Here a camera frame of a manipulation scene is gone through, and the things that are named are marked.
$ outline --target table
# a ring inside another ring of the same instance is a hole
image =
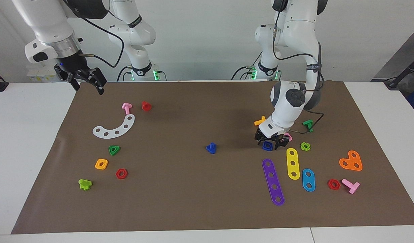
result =
[[[414,110],[382,83],[346,86],[414,202]],[[414,242],[414,226],[8,235],[74,95],[66,83],[12,83],[0,93],[0,242]]]

